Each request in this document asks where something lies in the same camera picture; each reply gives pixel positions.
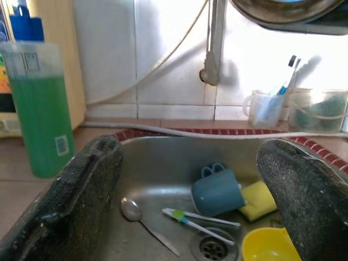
countertop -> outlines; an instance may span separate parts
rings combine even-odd
[[[247,122],[227,121],[160,121],[135,120],[127,123],[138,123],[167,128],[252,128]],[[278,131],[287,131],[287,124],[281,123]],[[78,128],[74,131],[76,152],[102,134],[114,134],[117,129]],[[343,160],[348,161],[348,142],[339,138],[313,138],[314,141],[330,150]],[[8,138],[0,140],[0,238],[6,234],[35,196],[43,191],[50,179],[38,179],[31,174],[30,165],[23,140]]]

barcode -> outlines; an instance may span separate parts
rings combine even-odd
[[[69,153],[69,145],[67,143],[66,135],[55,138],[55,146],[59,157]]]

bottle label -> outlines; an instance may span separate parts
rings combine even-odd
[[[69,153],[69,144],[67,142],[67,136],[59,136],[54,138],[55,147],[57,148],[57,155],[59,157],[67,155]]]
[[[40,72],[38,55],[36,53],[4,52],[3,56],[10,79],[27,78],[31,73]]]

cable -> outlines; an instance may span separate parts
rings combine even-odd
[[[247,139],[280,139],[289,137],[314,137],[314,136],[325,136],[325,137],[338,137],[348,138],[346,133],[336,134],[321,134],[321,133],[307,133],[307,132],[286,132],[286,133],[272,133],[272,134],[255,134],[255,135],[214,135],[214,134],[202,134],[202,133],[191,133],[183,132],[181,130],[160,128],[155,126],[130,124],[130,123],[105,123],[105,122],[84,122],[82,127],[89,128],[115,128],[115,129],[142,129],[144,131],[159,132],[164,134],[170,134],[174,136],[183,136],[189,138],[200,138],[200,139],[214,139],[214,140],[247,140]]]
[[[102,102],[106,102],[109,101],[119,95],[122,95],[123,93],[125,93],[127,90],[136,87],[138,84],[140,84],[141,82],[143,82],[144,80],[146,80],[149,76],[151,76],[154,72],[156,72],[157,69],[159,69],[169,58],[170,56],[172,56],[174,54],[174,52],[179,48],[179,46],[183,43],[183,41],[186,39],[186,37],[189,35],[189,33],[191,32],[192,28],[195,26],[196,22],[198,21],[198,19],[200,18],[204,8],[206,7],[207,3],[209,0],[205,0],[204,4],[200,10],[200,12],[198,13],[198,15],[196,16],[194,22],[192,23],[192,25],[190,26],[190,28],[187,30],[187,32],[185,33],[184,37],[180,40],[180,42],[175,46],[175,48],[166,56],[162,57],[161,59],[159,59],[157,61],[157,63],[152,67],[151,71],[144,76],[142,79],[140,79],[137,83],[133,84],[132,86],[128,87],[126,90],[124,90],[123,92],[119,93],[119,94],[111,94],[107,97],[103,97],[103,98],[97,98],[94,99],[92,101],[87,102],[87,105],[94,105],[94,104],[99,104]]]

toothbrush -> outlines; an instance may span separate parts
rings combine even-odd
[[[191,227],[194,227],[195,229],[202,231],[208,235],[211,235],[212,237],[215,237],[217,239],[220,239],[221,241],[234,246],[235,243],[233,241],[230,241],[226,238],[223,238],[217,234],[215,234],[214,232],[207,230],[204,227],[201,227],[200,225],[197,225],[196,223],[193,223],[192,221],[188,220],[185,218],[185,214],[184,212],[180,211],[180,210],[174,210],[173,212],[170,212],[168,209],[162,209],[162,212],[168,216],[171,216],[172,218],[176,219],[178,222],[184,223],[186,225],[189,225]]]
[[[301,58],[293,55],[289,61],[288,66],[290,67],[288,79],[285,81],[283,86],[281,87],[280,91],[277,93],[277,95],[284,95],[284,93],[287,91],[287,88],[289,87],[289,84],[291,80],[293,79],[295,72],[300,64]]]
[[[175,209],[171,209],[171,208],[166,208],[166,210],[173,212],[173,211],[177,211]],[[206,217],[206,216],[201,216],[195,213],[190,213],[190,212],[183,212],[185,216],[189,216],[191,218],[196,218],[196,219],[202,219],[202,220],[208,220],[208,221],[212,221],[212,222],[217,222],[217,223],[222,223],[222,224],[227,224],[227,225],[231,225],[231,226],[235,226],[235,227],[240,227],[240,223],[237,222],[230,222],[227,220],[222,220],[222,219],[215,219],[213,217]]]
[[[284,84],[282,85],[282,87],[279,89],[279,87],[274,88],[270,93],[269,96],[274,96],[274,95],[283,95],[287,88],[289,87],[289,84],[300,64],[301,58],[293,55],[291,56],[291,59],[289,60],[289,64],[288,64],[288,72],[287,72],[287,77],[286,77],[286,81],[284,82]]]

